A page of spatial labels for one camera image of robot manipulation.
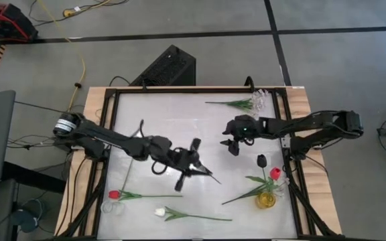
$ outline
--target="gray floor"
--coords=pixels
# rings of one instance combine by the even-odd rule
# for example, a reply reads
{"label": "gray floor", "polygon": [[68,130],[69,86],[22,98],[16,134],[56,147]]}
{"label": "gray floor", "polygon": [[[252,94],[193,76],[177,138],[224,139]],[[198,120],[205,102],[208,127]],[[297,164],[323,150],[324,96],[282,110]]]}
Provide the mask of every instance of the gray floor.
{"label": "gray floor", "polygon": [[[13,0],[23,12],[32,0]],[[56,15],[66,7],[92,1],[44,1]],[[386,1],[271,1],[278,29],[386,26]],[[33,15],[45,19],[39,5]],[[69,37],[269,29],[261,0],[140,1],[94,9],[61,22]],[[38,27],[43,38],[60,37],[52,24]],[[386,119],[386,32],[283,35],[281,43],[292,84],[305,86],[312,110],[347,109],[362,116],[365,134],[325,150],[324,159],[344,234],[386,240],[386,153],[376,128]],[[197,59],[197,85],[241,85],[250,75],[259,85],[283,85],[272,37],[201,37],[79,44],[87,65],[84,104],[89,86],[106,86],[115,75],[133,80],[169,45]],[[81,64],[70,44],[7,46],[0,65],[0,91],[14,89],[17,99],[64,110]],[[15,106],[11,137],[51,135],[58,114]],[[63,162],[57,149],[9,150],[7,160],[29,168]],[[60,176],[60,170],[52,170]],[[21,198],[40,194],[25,188]],[[53,230],[60,196],[43,228]],[[20,234],[21,240],[48,237],[43,231]]]}

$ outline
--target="red tulip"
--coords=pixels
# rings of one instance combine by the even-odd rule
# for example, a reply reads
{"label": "red tulip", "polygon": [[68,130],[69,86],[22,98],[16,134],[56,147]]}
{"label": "red tulip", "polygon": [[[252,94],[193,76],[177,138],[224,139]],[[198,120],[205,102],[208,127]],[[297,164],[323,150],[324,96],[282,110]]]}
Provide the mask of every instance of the red tulip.
{"label": "red tulip", "polygon": [[273,180],[275,181],[278,180],[280,175],[281,175],[281,170],[278,167],[272,168],[270,176]]}
{"label": "red tulip", "polygon": [[108,197],[111,199],[119,199],[121,197],[121,193],[119,190],[113,190],[108,193]]}

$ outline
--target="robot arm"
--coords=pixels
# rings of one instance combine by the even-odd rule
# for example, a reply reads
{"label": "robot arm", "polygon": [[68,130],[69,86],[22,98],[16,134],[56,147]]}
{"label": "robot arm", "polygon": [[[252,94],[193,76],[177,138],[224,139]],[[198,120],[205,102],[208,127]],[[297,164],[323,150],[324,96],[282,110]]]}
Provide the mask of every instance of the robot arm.
{"label": "robot arm", "polygon": [[284,139],[283,147],[290,148],[293,157],[305,159],[310,148],[325,145],[338,138],[355,139],[363,135],[360,116],[353,111],[320,111],[303,118],[281,120],[260,117],[255,120],[248,115],[236,116],[227,123],[224,135],[232,135],[233,140],[222,141],[229,146],[233,155],[239,154],[239,142],[253,145],[254,139],[277,139],[290,133],[320,129],[307,137]]}
{"label": "robot arm", "polygon": [[108,159],[108,152],[104,143],[122,149],[128,156],[137,161],[145,161],[151,157],[155,162],[165,165],[163,171],[151,170],[156,175],[161,175],[168,167],[181,172],[175,186],[176,191],[181,191],[185,177],[192,175],[212,175],[200,162],[197,150],[200,139],[194,139],[190,150],[184,148],[170,149],[172,142],[161,136],[127,137],[100,127],[79,113],[64,113],[58,120],[53,133],[59,143],[64,145],[79,145],[84,147],[87,156],[94,160]]}

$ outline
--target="red equipment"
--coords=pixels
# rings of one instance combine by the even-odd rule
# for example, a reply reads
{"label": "red equipment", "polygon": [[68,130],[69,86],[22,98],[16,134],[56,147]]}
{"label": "red equipment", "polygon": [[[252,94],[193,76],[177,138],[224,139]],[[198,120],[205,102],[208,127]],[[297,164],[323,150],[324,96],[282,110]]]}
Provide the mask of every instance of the red equipment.
{"label": "red equipment", "polygon": [[31,42],[37,35],[38,31],[20,9],[0,3],[0,40]]}

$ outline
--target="table leg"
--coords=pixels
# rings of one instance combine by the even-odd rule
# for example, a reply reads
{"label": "table leg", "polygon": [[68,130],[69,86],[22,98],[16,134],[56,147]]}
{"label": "table leg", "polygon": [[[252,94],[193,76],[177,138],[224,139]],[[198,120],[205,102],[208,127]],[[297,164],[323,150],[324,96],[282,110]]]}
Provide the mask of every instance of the table leg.
{"label": "table leg", "polygon": [[24,167],[4,162],[2,180],[14,179],[16,182],[46,191],[64,193],[66,182],[61,179],[44,175]]}

